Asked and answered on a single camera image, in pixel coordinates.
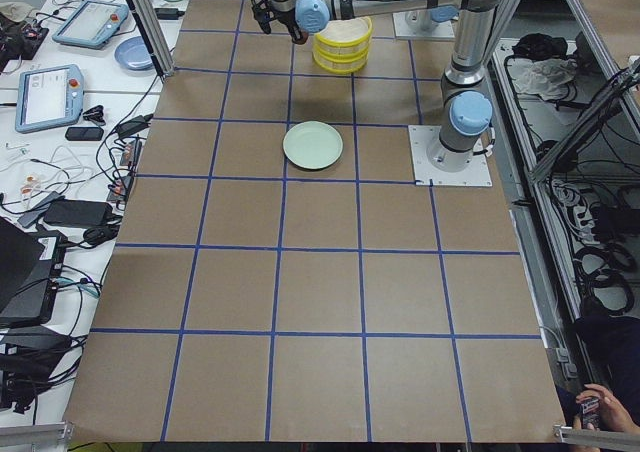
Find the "person hand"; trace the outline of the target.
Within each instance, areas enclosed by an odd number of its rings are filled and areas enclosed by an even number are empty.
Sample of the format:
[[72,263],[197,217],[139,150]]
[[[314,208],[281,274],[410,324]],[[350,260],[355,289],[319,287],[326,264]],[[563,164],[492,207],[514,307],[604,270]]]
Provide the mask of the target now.
[[586,384],[585,389],[577,395],[576,402],[581,404],[590,398],[598,399],[600,416],[611,431],[639,434],[639,426],[608,388],[599,384]]

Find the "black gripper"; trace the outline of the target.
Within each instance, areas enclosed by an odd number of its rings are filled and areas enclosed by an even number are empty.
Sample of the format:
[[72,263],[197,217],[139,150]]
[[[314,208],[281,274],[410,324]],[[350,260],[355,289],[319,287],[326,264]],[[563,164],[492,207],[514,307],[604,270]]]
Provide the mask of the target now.
[[251,10],[254,20],[264,34],[271,34],[271,23],[277,21],[287,28],[293,44],[304,45],[307,42],[309,34],[297,24],[293,10],[277,11],[270,0],[251,0]]

